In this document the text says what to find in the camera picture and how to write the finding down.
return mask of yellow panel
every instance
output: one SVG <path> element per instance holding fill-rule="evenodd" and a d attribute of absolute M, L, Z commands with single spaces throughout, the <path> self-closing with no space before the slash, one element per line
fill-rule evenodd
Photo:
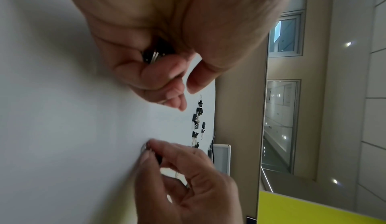
<path fill-rule="evenodd" d="M 281 195 L 260 192 L 258 224 L 385 224 L 385 221 L 357 215 Z"/>

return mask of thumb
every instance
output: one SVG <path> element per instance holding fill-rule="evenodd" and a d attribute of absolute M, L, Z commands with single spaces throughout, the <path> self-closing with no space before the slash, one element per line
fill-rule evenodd
<path fill-rule="evenodd" d="M 139 161 L 135 179 L 138 223 L 154 223 L 169 206 L 159 164 L 154 153 L 146 150 Z"/>
<path fill-rule="evenodd" d="M 203 60 L 200 61 L 188 77 L 188 81 L 186 83 L 188 92 L 191 94 L 199 92 L 224 71 L 224 69 L 214 67 Z"/>

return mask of palm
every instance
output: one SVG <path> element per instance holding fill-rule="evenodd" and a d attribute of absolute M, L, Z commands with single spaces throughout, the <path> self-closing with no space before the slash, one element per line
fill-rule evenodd
<path fill-rule="evenodd" d="M 190 84 L 188 80 L 192 92 L 248 55 L 285 5 L 283 0 L 74 1 L 94 36 L 130 48 L 136 59 L 157 37 L 169 41 L 188 62 L 199 53 L 205 62 L 193 71 Z"/>

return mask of human hand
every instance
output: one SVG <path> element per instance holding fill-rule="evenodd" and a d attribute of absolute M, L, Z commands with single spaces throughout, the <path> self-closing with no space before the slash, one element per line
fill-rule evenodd
<path fill-rule="evenodd" d="M 235 181 L 218 172 L 202 150 L 157 140 L 148 146 L 163 160 L 159 166 L 148 150 L 140 158 L 135 180 L 138 224 L 242 223 Z M 190 188 L 161 175 L 160 167 L 183 174 Z"/>
<path fill-rule="evenodd" d="M 184 75 L 196 93 L 243 60 L 263 38 L 288 0 L 73 0 L 111 70 L 149 102 L 185 110 Z M 158 38 L 176 54 L 147 65 L 141 52 Z"/>

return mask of beige wall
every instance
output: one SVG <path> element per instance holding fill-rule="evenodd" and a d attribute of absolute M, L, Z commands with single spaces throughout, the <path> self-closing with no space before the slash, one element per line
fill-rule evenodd
<path fill-rule="evenodd" d="M 270 58 L 268 79 L 301 79 L 295 175 L 315 179 L 332 0 L 307 0 L 303 56 Z"/>
<path fill-rule="evenodd" d="M 244 216 L 256 216 L 268 39 L 216 80 L 216 143 L 232 146 L 230 174 Z"/>

